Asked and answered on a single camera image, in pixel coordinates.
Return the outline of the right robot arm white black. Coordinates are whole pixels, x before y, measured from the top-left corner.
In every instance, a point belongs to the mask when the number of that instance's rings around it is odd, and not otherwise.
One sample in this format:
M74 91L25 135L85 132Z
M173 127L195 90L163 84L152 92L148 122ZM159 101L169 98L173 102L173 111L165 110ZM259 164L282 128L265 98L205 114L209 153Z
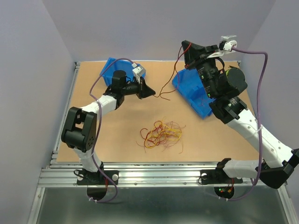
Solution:
M220 71L216 60L237 50L235 40L223 40L219 45L200 46L182 41L185 68L195 69L209 98L213 114L223 124L238 132L258 153L257 161L225 158L215 169L204 170L202 184L228 183L235 178L261 180L278 189L299 164L299 151L279 141L262 126L259 115L253 115L239 95L248 87L241 69L230 67Z

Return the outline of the large divided blue bin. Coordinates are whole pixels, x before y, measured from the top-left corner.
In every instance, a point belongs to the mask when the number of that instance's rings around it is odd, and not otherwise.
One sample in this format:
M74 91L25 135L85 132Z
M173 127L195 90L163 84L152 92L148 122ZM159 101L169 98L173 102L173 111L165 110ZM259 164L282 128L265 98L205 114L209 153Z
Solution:
M196 70L183 69L179 71L173 78L172 85L199 117L205 119L212 114L209 103L214 99L206 95Z

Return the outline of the small blue bin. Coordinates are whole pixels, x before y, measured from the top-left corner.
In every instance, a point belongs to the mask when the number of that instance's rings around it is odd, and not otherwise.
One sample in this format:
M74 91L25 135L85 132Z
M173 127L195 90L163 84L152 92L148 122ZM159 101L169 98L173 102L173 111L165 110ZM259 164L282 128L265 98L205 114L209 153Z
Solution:
M104 68L100 72L100 76L104 78L106 86L109 86L112 82L113 73L116 70L123 70L127 74L127 81L132 81L134 78L132 69L136 66L141 66L139 63L136 63L128 58L109 58L104 65Z

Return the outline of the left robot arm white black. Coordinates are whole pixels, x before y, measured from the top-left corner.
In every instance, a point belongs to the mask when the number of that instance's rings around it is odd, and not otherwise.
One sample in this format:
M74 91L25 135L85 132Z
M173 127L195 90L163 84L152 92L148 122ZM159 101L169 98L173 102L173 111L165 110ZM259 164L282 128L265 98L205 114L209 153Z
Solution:
M100 98L93 97L94 102L68 110L61 141L78 155L83 169L88 172L88 179L94 184L101 183L104 178L102 161L94 152L102 116L118 109L127 95L136 95L143 99L156 93L146 85L142 77L145 69L142 66L133 68L132 72L133 79L127 81L126 72L116 70L111 84Z

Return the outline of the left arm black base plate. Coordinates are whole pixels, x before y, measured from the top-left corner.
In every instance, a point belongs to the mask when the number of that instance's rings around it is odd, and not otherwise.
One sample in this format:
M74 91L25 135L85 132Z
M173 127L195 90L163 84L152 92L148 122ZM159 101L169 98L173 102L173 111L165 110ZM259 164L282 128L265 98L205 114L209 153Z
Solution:
M73 171L77 177L77 185L105 185L107 183L106 178L99 172L90 172L85 169L76 169Z

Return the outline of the aluminium frame rails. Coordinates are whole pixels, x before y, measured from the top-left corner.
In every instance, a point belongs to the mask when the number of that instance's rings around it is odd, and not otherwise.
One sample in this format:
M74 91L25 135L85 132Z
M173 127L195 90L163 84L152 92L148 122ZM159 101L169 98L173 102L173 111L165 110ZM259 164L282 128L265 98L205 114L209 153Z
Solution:
M200 171L223 158L255 161L258 152L215 116L201 119L169 79L184 62L142 61L146 83L163 99L127 96L103 117L96 153L118 185L79 186L78 157L58 140L40 173L31 224L296 224L286 187L272 189L249 178L234 184L234 197L219 198L214 184L198 183ZM104 203L87 191L107 191Z

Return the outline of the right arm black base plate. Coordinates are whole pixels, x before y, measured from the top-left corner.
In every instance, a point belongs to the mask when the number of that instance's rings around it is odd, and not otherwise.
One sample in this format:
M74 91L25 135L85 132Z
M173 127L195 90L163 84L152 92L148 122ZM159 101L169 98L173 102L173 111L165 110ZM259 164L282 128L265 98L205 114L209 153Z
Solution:
M198 183L202 185L208 184L239 184L243 183L242 179L236 177L228 177L224 171L217 169L204 169L200 171Z

